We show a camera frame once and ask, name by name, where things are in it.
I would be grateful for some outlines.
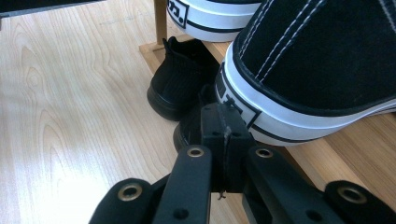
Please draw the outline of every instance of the black canvas sneaker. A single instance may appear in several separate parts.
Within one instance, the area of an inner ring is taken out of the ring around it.
[[[228,48],[216,80],[256,140],[301,144],[396,110],[391,0],[269,0]]]
[[[167,0],[167,11],[184,33],[200,40],[234,40],[260,0]]]
[[[163,41],[165,60],[150,82],[147,97],[162,117],[180,120],[198,103],[198,92],[206,83],[214,83],[219,63],[197,39]]]

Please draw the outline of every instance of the metal grommet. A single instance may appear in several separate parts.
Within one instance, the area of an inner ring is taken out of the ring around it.
[[[274,156],[274,153],[271,150],[260,148],[256,150],[256,155],[262,158],[271,158]]]
[[[193,147],[187,151],[187,155],[190,157],[202,157],[204,155],[204,151],[198,147]]]
[[[367,198],[360,191],[351,187],[340,187],[337,190],[338,194],[350,203],[363,204],[367,203]]]
[[[119,190],[119,199],[124,202],[129,202],[137,199],[142,194],[142,187],[139,184],[127,184]]]

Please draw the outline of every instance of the shoe sole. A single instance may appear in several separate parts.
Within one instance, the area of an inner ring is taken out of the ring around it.
[[[233,44],[227,49],[216,80],[218,101],[234,105],[257,141],[293,146],[334,133],[366,116],[396,111],[396,99],[342,117],[311,116],[290,110],[251,87],[233,61]]]
[[[176,105],[165,101],[150,85],[147,92],[148,103],[161,117],[174,121],[180,121],[196,104]]]
[[[222,4],[203,0],[167,0],[167,12],[184,33],[194,38],[225,42],[236,38],[259,3]]]

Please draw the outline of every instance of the white stitching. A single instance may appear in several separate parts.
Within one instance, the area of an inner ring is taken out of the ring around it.
[[[271,52],[268,54],[267,59],[265,60],[265,62],[262,64],[262,67],[260,68],[259,72],[257,73],[257,75],[255,76],[255,78],[257,78],[259,76],[259,74],[262,72],[262,69],[265,67],[265,65],[267,65],[270,57],[272,56],[272,54],[274,53],[275,49],[278,47],[278,45],[280,44],[280,42],[286,37],[286,35],[289,34],[290,28],[292,25],[294,25],[295,22],[297,22],[297,20],[300,18],[300,16],[303,14],[303,12],[306,10],[306,8],[308,6],[310,6],[311,0],[309,0],[305,6],[303,7],[303,9],[300,10],[300,12],[297,14],[296,18],[291,22],[291,24],[289,25],[289,27],[286,29],[285,33],[279,38],[279,40],[277,41],[277,43],[274,45],[273,49],[271,50]]]
[[[391,8],[389,8],[387,6],[387,4],[384,2],[384,0],[379,0],[379,4],[381,5],[382,9],[384,10],[385,15],[387,16],[387,18],[389,20],[390,26],[393,29],[393,32],[396,33],[396,24],[395,24],[394,18],[392,18],[392,15],[389,12],[389,10],[391,10]]]
[[[259,26],[259,24],[262,22],[262,20],[264,19],[265,15],[267,14],[268,9],[271,7],[271,5],[273,4],[274,0],[267,1],[267,3],[263,6],[263,8],[266,8],[268,6],[267,9],[261,10],[259,16],[256,18],[256,20],[253,22],[253,25],[251,26],[248,34],[247,34],[247,38],[244,41],[244,44],[242,45],[242,48],[239,51],[239,55],[242,58],[245,54],[245,50],[248,48],[248,44],[250,43],[251,38],[253,37],[253,35],[256,33],[257,31],[257,27]]]
[[[268,71],[264,74],[264,76],[262,77],[262,79],[260,80],[260,82],[262,83],[265,78],[268,76],[268,74],[270,73],[270,71],[273,69],[274,65],[276,64],[276,62],[278,61],[279,57],[282,55],[283,51],[285,51],[285,49],[290,46],[290,43],[292,40],[295,39],[295,37],[297,36],[297,34],[299,34],[299,32],[303,29],[303,27],[306,26],[306,24],[309,22],[309,20],[311,19],[311,16],[318,10],[318,8],[320,7],[320,5],[324,2],[325,0],[320,0],[317,5],[312,9],[312,11],[309,13],[309,15],[305,18],[305,20],[303,21],[303,23],[299,26],[299,28],[296,30],[296,32],[294,32],[293,36],[291,37],[291,39],[288,41],[288,43],[286,44],[286,46],[278,53],[278,55],[276,56],[274,62],[271,64],[271,67],[268,69]]]

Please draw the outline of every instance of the shoe rack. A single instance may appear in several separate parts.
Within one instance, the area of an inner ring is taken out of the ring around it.
[[[157,42],[140,46],[153,73],[164,59],[162,39],[167,37],[166,0],[154,0],[154,6]],[[230,43],[204,44],[221,62]],[[358,120],[337,133],[284,151],[318,189],[345,179],[367,188],[396,210],[396,113]]]

